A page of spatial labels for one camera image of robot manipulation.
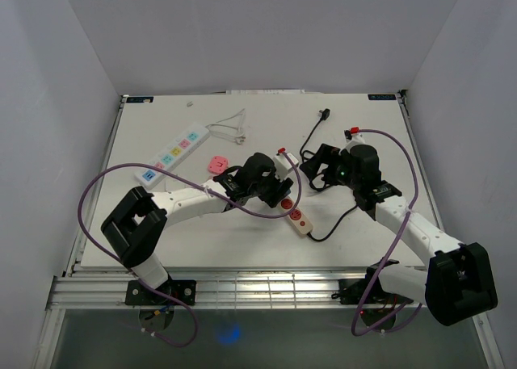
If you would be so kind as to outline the beige red power strip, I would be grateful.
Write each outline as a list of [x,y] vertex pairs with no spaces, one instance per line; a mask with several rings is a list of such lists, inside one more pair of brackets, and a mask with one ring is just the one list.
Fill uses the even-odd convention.
[[282,213],[288,212],[285,219],[290,223],[300,237],[307,236],[312,232],[312,222],[299,208],[294,208],[294,201],[292,199],[282,199],[279,204],[279,210]]

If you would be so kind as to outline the pink plug adapter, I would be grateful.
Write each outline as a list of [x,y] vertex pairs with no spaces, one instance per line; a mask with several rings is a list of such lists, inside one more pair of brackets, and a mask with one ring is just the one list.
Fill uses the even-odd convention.
[[208,163],[208,172],[210,174],[223,174],[229,168],[229,160],[226,157],[216,155],[212,157]]

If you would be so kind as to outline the white multicolour power strip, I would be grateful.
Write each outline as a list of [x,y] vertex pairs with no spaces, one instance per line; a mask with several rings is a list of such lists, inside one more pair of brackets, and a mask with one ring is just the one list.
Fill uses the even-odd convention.
[[172,173],[189,155],[210,136],[210,131],[201,124],[193,123],[149,160],[150,168],[138,168],[136,181],[147,190],[156,187],[165,175],[160,170]]

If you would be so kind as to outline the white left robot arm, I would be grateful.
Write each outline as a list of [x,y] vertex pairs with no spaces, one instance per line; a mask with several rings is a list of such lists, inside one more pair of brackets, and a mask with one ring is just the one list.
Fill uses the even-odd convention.
[[273,158],[255,153],[242,166],[231,166],[199,187],[172,192],[132,188],[101,225],[120,263],[144,283],[154,304],[170,298],[171,278],[154,253],[164,229],[206,214],[223,213],[258,198],[275,208],[291,190],[288,176],[299,165],[290,153]]

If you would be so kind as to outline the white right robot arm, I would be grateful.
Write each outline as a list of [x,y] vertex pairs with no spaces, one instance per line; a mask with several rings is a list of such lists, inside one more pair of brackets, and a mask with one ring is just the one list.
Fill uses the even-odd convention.
[[398,235],[425,266],[416,270],[395,260],[370,266],[364,279],[351,288],[361,301],[383,302],[391,295],[402,296],[426,305],[446,326],[497,307],[486,249],[447,235],[413,212],[402,193],[382,178],[372,146],[338,149],[321,145],[300,169],[309,181],[321,178],[327,186],[349,187],[358,209]]

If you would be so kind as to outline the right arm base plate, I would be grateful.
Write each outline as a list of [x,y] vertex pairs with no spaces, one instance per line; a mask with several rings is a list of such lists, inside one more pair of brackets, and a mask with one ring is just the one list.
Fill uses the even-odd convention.
[[[358,304],[363,294],[367,291],[370,281],[362,279],[339,279],[338,290],[331,294],[332,300],[338,300],[340,304]],[[373,284],[367,294],[365,304],[393,304],[395,297],[397,302],[410,304],[414,302],[403,293],[407,293],[407,284],[394,283],[390,280],[381,282],[379,279]]]

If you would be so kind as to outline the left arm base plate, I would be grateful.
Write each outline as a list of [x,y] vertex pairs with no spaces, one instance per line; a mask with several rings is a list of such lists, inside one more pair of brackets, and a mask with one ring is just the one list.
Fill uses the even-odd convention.
[[149,290],[138,280],[132,280],[128,283],[124,303],[128,306],[158,306],[171,303],[171,300],[164,295],[174,297],[176,300],[184,302],[186,305],[195,304],[197,282],[195,280],[173,280],[168,279],[155,291],[161,292],[161,295]]

